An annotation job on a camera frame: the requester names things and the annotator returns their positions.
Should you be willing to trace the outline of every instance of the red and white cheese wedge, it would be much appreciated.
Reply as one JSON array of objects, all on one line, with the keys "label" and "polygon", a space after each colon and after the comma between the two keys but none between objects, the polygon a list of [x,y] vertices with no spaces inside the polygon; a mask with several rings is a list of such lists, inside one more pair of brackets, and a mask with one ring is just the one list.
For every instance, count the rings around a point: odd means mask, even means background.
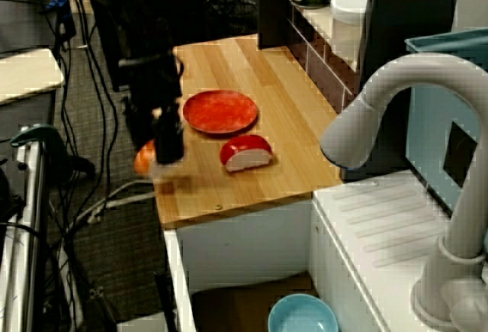
[{"label": "red and white cheese wedge", "polygon": [[220,162],[228,172],[265,166],[272,157],[271,146],[259,135],[234,137],[220,150]]}]

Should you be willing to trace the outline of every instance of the gray carpet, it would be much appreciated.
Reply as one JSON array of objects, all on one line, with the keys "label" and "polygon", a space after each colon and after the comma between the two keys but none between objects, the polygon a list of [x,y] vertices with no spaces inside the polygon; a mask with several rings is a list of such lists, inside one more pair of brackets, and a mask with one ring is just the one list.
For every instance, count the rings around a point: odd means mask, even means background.
[{"label": "gray carpet", "polygon": [[[75,25],[79,32],[78,15],[74,15],[74,17]],[[88,21],[91,27],[93,18],[89,18]],[[97,174],[94,180],[82,178],[79,181],[70,206],[70,218],[72,218],[89,194],[100,172],[103,124],[101,109],[92,83],[85,52],[77,48],[82,45],[80,35],[76,36],[71,43],[72,69],[66,110],[72,122],[79,155],[91,160],[96,165]],[[91,44],[97,55],[98,62],[101,64],[110,95],[117,106],[119,119],[117,142],[112,151],[110,161],[111,188],[113,190],[119,185],[139,178],[133,172],[133,145],[127,132],[124,116],[122,115],[123,107],[120,103],[120,100],[127,93],[115,93],[111,88],[97,32],[95,32]],[[63,58],[68,63],[69,55],[67,52],[63,53]],[[62,93],[62,89],[57,92],[54,124],[64,138],[60,114]],[[108,127],[107,149],[114,130],[114,118],[105,97],[103,102]],[[98,190],[88,201],[85,208],[104,197],[106,189],[105,179],[106,173],[103,175]],[[124,197],[134,192],[151,190],[152,186],[150,185],[137,187],[120,194],[120,196]],[[51,193],[51,200],[55,206],[59,204],[57,191]],[[48,240],[53,243],[58,238],[58,228],[53,219],[50,219]],[[155,314],[160,311],[159,296],[154,283],[153,273],[163,269],[164,244],[160,240],[159,222],[152,200],[107,210],[100,224],[86,227],[76,234],[74,251],[76,258],[86,271],[88,281],[93,283],[95,287],[104,288],[104,296],[114,306],[118,320],[127,321],[141,315]],[[88,291],[89,287],[83,279],[78,279],[77,284],[82,293]],[[85,318],[89,326],[88,332],[90,330],[104,330],[101,327],[100,316],[96,309],[90,306],[89,303],[86,304],[86,308]]]}]

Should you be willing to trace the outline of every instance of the gray faucet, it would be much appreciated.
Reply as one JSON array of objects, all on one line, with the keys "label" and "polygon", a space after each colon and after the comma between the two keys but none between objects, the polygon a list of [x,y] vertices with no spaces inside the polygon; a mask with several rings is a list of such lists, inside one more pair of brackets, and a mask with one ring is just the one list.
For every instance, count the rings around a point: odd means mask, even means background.
[{"label": "gray faucet", "polygon": [[327,127],[320,147],[337,166],[362,166],[391,99],[419,84],[441,86],[463,99],[480,122],[480,140],[451,223],[413,287],[412,307],[417,317],[437,330],[487,332],[488,292],[481,269],[488,229],[488,73],[441,53],[400,57],[373,74],[361,94]]}]

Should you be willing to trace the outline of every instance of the white jar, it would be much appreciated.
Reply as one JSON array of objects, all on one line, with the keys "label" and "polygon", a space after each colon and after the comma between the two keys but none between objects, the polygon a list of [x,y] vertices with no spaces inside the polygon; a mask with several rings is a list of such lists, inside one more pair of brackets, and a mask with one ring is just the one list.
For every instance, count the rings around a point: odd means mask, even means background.
[{"label": "white jar", "polygon": [[331,0],[332,52],[346,62],[358,60],[368,0]]}]

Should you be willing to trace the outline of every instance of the light blue bowl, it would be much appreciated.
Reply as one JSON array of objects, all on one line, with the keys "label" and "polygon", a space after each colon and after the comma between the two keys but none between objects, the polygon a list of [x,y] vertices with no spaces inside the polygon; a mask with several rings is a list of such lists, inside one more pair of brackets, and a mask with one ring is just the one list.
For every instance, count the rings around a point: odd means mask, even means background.
[{"label": "light blue bowl", "polygon": [[292,294],[272,308],[268,332],[339,332],[339,326],[323,301],[310,295]]}]

